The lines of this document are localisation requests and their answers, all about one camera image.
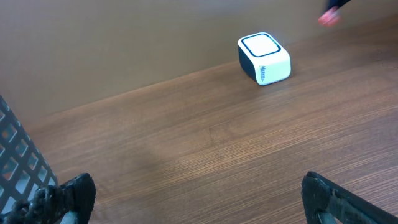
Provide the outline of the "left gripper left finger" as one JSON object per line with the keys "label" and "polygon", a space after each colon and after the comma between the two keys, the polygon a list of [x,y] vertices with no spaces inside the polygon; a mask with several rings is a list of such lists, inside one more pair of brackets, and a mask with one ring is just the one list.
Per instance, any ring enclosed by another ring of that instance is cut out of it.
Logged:
{"label": "left gripper left finger", "polygon": [[92,177],[82,173],[60,186],[37,189],[32,200],[17,201],[10,212],[1,215],[1,223],[88,224],[95,198],[96,187]]}

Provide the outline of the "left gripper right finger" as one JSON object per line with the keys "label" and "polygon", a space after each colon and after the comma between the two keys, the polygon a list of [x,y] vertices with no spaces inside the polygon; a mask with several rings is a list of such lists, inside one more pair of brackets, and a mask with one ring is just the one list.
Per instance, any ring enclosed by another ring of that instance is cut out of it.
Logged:
{"label": "left gripper right finger", "polygon": [[302,180],[302,202],[307,223],[393,224],[397,217],[365,201],[316,172]]}

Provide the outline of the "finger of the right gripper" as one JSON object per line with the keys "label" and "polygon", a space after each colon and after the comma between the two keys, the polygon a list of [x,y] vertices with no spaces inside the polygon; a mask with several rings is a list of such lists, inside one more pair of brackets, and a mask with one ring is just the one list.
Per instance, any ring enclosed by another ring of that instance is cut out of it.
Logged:
{"label": "finger of the right gripper", "polygon": [[351,0],[327,0],[326,1],[326,11],[329,11],[330,9],[339,9]]}

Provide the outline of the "red white package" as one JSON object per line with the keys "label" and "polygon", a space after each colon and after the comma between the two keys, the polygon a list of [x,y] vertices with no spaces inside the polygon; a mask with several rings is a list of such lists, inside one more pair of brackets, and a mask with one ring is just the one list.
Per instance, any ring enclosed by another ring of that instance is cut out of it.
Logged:
{"label": "red white package", "polygon": [[340,14],[337,7],[333,7],[327,10],[320,18],[318,19],[318,23],[330,27],[335,25],[340,20]]}

